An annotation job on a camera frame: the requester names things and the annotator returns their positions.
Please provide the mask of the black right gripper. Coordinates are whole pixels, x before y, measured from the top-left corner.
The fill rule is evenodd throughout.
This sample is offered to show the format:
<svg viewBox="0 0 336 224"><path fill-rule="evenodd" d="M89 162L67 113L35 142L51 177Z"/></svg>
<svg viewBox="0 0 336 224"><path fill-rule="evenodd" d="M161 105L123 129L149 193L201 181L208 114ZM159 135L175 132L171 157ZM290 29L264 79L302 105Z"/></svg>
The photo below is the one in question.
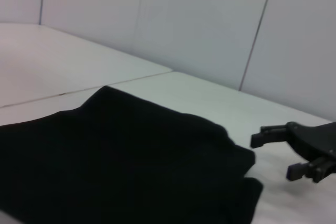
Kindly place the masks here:
<svg viewBox="0 0 336 224"><path fill-rule="evenodd" d="M294 152L307 161L305 164L290 165L287 180L292 182L306 177L319 183L336 173L336 122L315 127L295 122L289 122L286 126L262 126L259 133L251 136L250 147L255 149L267 143L286 141Z"/></svg>

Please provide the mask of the black shirt with FREE print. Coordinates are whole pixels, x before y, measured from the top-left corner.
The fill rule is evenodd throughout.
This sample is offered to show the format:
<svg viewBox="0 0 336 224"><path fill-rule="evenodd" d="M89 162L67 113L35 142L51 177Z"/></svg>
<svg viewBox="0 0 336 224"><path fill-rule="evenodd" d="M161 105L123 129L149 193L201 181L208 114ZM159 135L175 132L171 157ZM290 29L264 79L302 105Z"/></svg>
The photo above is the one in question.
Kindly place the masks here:
<svg viewBox="0 0 336 224"><path fill-rule="evenodd" d="M222 126L103 87L0 126L0 210L24 224L250 224L254 164Z"/></svg>

